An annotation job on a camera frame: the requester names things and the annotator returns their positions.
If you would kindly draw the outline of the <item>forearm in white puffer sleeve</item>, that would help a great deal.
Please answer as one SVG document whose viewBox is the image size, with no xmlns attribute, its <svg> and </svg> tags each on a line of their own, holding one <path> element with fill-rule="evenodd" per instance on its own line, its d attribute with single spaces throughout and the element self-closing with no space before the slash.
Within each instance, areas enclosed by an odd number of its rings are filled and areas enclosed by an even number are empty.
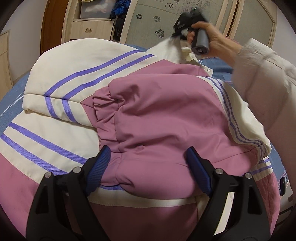
<svg viewBox="0 0 296 241">
<path fill-rule="evenodd" d="M 250 39 L 235 58 L 232 81 L 263 125 L 295 191 L 295 66 Z"/>
</svg>

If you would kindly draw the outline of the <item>person's right hand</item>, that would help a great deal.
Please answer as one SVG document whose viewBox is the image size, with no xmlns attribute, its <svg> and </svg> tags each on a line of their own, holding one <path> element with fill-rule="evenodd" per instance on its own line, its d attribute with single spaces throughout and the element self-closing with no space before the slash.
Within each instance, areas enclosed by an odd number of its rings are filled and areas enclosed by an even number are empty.
<svg viewBox="0 0 296 241">
<path fill-rule="evenodd" d="M 205 30 L 209 38 L 209 52 L 203 55 L 202 59 L 217 57 L 234 67 L 236 55 L 242 48 L 239 43 L 225 37 L 211 23 L 199 21 L 193 24 L 192 28 Z"/>
</svg>

